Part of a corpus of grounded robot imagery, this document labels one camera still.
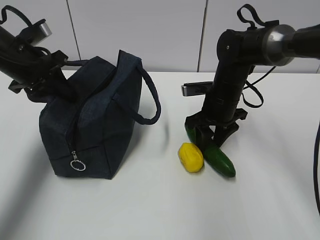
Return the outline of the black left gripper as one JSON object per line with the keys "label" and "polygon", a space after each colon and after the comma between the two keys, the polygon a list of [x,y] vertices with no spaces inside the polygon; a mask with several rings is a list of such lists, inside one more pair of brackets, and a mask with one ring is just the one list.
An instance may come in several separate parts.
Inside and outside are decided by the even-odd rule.
{"label": "black left gripper", "polygon": [[61,70],[68,58],[61,50],[9,49],[8,89],[16,94],[22,90],[27,94],[53,94],[75,102],[77,93]]}

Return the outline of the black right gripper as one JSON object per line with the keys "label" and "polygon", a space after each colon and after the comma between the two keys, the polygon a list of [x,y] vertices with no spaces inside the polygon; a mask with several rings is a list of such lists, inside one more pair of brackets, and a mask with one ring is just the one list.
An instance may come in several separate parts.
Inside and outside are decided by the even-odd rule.
{"label": "black right gripper", "polygon": [[[185,124],[195,127],[195,144],[202,152],[214,143],[220,148],[239,129],[236,121],[245,120],[248,115],[244,109],[237,108],[237,100],[231,100],[229,94],[215,96],[213,88],[212,84],[204,94],[201,110],[185,119]],[[215,131],[213,132],[209,126],[215,126]]]}

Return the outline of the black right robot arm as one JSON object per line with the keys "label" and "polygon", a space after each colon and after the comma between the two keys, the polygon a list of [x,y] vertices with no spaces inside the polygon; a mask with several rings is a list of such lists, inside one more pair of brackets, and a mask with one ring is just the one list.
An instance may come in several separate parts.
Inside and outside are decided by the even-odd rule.
{"label": "black right robot arm", "polygon": [[185,97],[204,95],[199,112],[188,116],[185,128],[190,140],[201,151],[222,144],[239,129],[237,120],[245,120],[247,112],[238,108],[247,81],[255,66],[282,67],[294,58],[319,59],[320,26],[295,30],[286,24],[246,31],[227,29],[217,42],[219,60],[212,82],[182,85]]}

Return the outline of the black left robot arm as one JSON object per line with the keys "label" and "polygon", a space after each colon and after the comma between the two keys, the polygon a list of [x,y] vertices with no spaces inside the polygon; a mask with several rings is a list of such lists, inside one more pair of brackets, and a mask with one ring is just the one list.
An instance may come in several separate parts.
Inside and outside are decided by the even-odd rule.
{"label": "black left robot arm", "polygon": [[77,93],[61,70],[67,60],[61,50],[51,53],[0,28],[0,71],[12,79],[9,90],[24,91],[32,102],[47,103],[53,97],[76,100]]}

